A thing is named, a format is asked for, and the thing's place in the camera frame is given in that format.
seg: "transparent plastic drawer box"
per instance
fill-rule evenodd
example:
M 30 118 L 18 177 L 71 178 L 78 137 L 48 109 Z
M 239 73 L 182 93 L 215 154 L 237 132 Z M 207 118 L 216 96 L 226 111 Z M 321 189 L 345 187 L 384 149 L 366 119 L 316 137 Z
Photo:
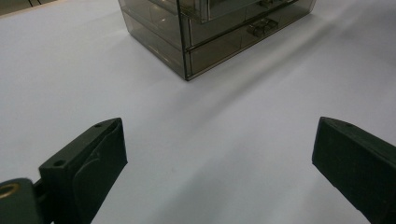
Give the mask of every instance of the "transparent plastic drawer box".
M 195 10 L 198 14 L 192 16 L 185 12 L 186 5 L 212 1 L 119 1 L 131 35 L 186 80 L 300 19 L 315 4 L 315 0 L 217 0 L 213 2 L 230 5 L 218 10 L 215 19 L 206 17 L 202 22 L 197 16 L 202 11 Z M 215 5 L 206 6 L 204 14 L 214 12 Z

